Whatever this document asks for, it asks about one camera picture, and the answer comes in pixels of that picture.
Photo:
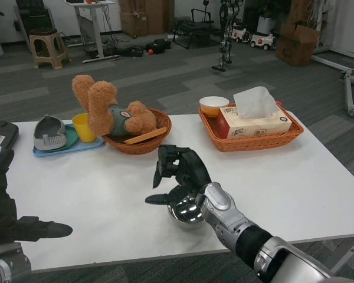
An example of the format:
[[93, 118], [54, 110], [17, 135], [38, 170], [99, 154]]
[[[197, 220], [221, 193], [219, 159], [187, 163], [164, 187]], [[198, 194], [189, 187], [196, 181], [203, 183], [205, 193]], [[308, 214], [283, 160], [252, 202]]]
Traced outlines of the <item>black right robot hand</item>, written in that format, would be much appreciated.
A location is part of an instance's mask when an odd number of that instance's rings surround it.
[[162, 178], [173, 176], [177, 186], [169, 193], [148, 196], [145, 202], [152, 205], [179, 203], [187, 196], [196, 197], [202, 187], [211, 183], [203, 161], [194, 150], [171, 144], [160, 145], [153, 188], [160, 185]]

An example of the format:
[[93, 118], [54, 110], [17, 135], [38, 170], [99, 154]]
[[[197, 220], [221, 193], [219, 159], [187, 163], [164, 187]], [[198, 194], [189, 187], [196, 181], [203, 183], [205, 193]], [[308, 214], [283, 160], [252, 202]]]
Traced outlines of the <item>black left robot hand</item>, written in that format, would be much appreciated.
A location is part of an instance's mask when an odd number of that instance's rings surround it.
[[62, 223], [44, 222], [36, 216], [17, 217], [15, 200], [6, 192], [6, 173], [14, 158], [12, 149], [0, 153], [0, 245], [15, 241], [36, 242], [39, 239], [63, 238], [73, 229]]

